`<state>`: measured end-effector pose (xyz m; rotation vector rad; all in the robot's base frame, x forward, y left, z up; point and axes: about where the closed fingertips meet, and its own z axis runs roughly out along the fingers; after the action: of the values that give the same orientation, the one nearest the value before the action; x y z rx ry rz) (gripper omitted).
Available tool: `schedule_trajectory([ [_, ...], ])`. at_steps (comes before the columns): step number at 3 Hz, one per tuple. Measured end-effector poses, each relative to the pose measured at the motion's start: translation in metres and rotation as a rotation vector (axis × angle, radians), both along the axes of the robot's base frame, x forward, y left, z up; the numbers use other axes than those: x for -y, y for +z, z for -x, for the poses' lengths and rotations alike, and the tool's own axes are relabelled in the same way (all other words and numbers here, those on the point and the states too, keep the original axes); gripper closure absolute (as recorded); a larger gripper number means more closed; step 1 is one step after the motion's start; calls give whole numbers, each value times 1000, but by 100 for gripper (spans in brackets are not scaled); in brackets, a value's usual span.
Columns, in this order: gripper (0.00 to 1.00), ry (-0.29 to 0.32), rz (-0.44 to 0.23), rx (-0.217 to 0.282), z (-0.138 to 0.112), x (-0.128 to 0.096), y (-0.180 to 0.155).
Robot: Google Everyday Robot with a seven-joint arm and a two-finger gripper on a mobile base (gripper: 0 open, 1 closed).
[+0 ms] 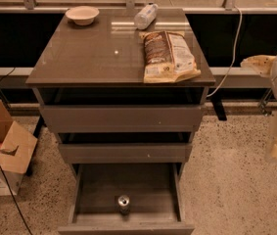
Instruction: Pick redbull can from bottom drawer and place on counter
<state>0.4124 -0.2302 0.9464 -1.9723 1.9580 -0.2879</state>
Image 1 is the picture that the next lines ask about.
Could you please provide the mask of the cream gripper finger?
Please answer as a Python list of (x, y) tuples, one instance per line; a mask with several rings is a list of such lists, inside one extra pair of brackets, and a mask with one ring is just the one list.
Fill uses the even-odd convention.
[(244, 59), (240, 66), (253, 69), (261, 77), (269, 77), (275, 57), (271, 55), (255, 55)]

